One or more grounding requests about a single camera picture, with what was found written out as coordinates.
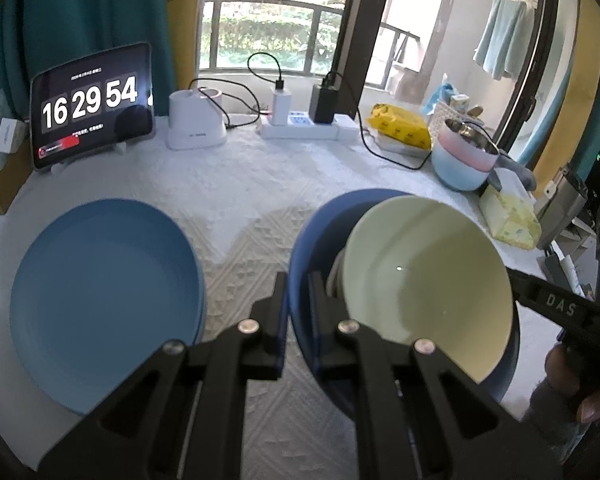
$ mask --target stainless steel bowl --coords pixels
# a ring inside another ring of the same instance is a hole
[[[480,124],[455,121],[453,119],[445,120],[446,127],[452,132],[459,134],[465,142],[479,150],[497,155],[500,153],[498,147],[493,143],[485,129]]]

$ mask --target yellow curtain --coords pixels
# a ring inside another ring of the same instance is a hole
[[[534,169],[538,181],[536,197],[573,157],[596,98],[600,79],[600,7],[595,0],[580,0],[573,56],[560,114]]]
[[[178,89],[196,76],[200,0],[167,0],[169,34]]]

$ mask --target towel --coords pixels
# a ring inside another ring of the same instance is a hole
[[[517,78],[520,73],[522,62],[519,61],[518,51],[528,31],[525,13],[525,2],[493,0],[491,4],[487,26],[475,51],[474,61],[496,81],[502,77]]]

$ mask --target digital clock display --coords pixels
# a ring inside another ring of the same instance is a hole
[[[149,44],[106,50],[37,75],[30,119],[38,169],[151,133]]]

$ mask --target metal rivet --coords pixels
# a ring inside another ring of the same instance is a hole
[[[343,334],[356,333],[360,328],[360,324],[355,319],[345,319],[338,323],[338,330]]]
[[[436,344],[431,339],[418,339],[414,346],[421,354],[429,355],[436,351]]]
[[[260,330],[260,324],[255,319],[243,319],[238,323],[238,330],[243,334],[255,334]]]
[[[172,339],[162,345],[162,351],[167,355],[181,354],[184,351],[184,343],[177,339]]]

